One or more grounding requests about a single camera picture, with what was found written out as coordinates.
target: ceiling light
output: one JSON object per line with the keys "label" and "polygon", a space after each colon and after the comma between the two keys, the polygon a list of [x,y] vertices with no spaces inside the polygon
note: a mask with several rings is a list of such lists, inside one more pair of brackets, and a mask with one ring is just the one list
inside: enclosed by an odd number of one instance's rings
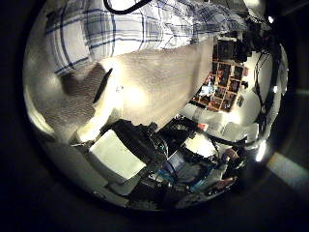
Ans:
{"label": "ceiling light", "polygon": [[269,16],[269,17],[268,17],[268,21],[269,21],[270,23],[272,23],[272,22],[274,21],[273,17],[272,17],[272,16]]}

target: person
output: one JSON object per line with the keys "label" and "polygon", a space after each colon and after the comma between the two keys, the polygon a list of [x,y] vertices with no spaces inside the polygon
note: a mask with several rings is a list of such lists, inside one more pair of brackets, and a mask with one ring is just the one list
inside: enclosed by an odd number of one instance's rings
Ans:
{"label": "person", "polygon": [[204,179],[200,180],[194,186],[190,187],[192,192],[202,191],[208,188],[216,188],[218,190],[222,190],[228,187],[236,177],[230,177],[226,179],[222,179],[224,173],[228,168],[229,160],[236,160],[239,158],[237,152],[235,152],[232,148],[227,149],[221,157],[221,161],[217,167],[215,167],[208,176]]}
{"label": "person", "polygon": [[[109,2],[116,10],[136,3]],[[130,14],[110,13],[102,0],[69,0],[46,17],[46,51],[59,76],[132,51],[177,48],[247,30],[229,9],[192,0],[153,0]]]}

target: cable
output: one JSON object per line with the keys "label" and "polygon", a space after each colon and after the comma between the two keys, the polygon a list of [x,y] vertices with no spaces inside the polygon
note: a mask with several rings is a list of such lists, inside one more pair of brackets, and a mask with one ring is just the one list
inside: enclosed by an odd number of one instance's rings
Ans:
{"label": "cable", "polygon": [[150,3],[152,0],[141,0],[138,3],[136,3],[135,5],[131,6],[130,8],[127,8],[123,11],[117,11],[113,8],[111,8],[108,4],[108,0],[103,0],[104,2],[104,6],[105,8],[112,14],[115,15],[127,15],[130,14],[138,9],[140,9],[141,7],[144,7],[145,5],[147,5],[148,3]]}
{"label": "cable", "polygon": [[[262,62],[262,65],[259,67],[259,63],[263,57],[263,55],[267,55],[267,57],[264,59],[264,61]],[[260,106],[261,106],[261,111],[264,112],[264,105],[265,103],[263,102],[263,99],[262,99],[262,96],[261,96],[261,88],[260,88],[260,83],[259,83],[259,74],[260,74],[260,69],[261,67],[264,65],[265,61],[267,60],[269,56],[269,53],[263,53],[261,52],[261,55],[259,57],[259,60],[255,66],[255,69],[254,69],[254,79],[255,79],[255,89],[256,89],[256,95],[258,96],[259,98],[259,101],[260,101]]]}

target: shelf item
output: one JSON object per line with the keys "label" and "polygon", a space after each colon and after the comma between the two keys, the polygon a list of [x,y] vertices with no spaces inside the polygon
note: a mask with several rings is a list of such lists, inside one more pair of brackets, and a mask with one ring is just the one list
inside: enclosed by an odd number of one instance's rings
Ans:
{"label": "shelf item", "polygon": [[238,98],[246,67],[237,63],[212,60],[211,72],[192,99],[210,111],[230,112]]}

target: black cable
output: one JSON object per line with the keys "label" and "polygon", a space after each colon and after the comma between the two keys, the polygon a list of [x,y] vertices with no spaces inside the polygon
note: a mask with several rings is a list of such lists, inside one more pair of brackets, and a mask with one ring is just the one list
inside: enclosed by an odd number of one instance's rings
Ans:
{"label": "black cable", "polygon": [[103,0],[104,2],[104,6],[105,8],[112,14],[115,15],[127,15],[130,14],[138,9],[140,9],[141,7],[144,7],[146,4],[150,3],[152,0],[141,0],[138,3],[136,3],[135,5],[131,6],[130,8],[127,8],[123,11],[117,11],[113,8],[111,8],[108,4],[108,0]]}
{"label": "black cable", "polygon": [[[263,55],[267,55],[267,57],[264,59],[264,61],[262,62],[262,65],[259,67],[259,63],[263,57]],[[263,107],[265,105],[265,103],[263,102],[262,100],[262,96],[261,96],[261,88],[260,88],[260,83],[259,83],[259,74],[260,74],[260,69],[261,67],[264,65],[265,61],[267,60],[269,56],[269,53],[261,53],[260,57],[259,57],[259,60],[255,66],[255,69],[254,69],[254,79],[255,79],[255,89],[256,89],[256,95],[258,96],[259,98],[259,102],[260,102],[260,106],[261,106],[261,111],[263,112]]]}
{"label": "black cable", "polygon": [[93,103],[96,103],[98,101],[99,97],[101,96],[101,94],[103,93],[104,89],[106,88],[108,78],[109,78],[109,76],[112,72],[113,72],[113,69],[110,69],[107,72],[107,74],[104,76],[103,80],[101,81],[101,83],[98,87],[98,90],[97,90],[97,93],[96,93],[96,96],[94,98]]}

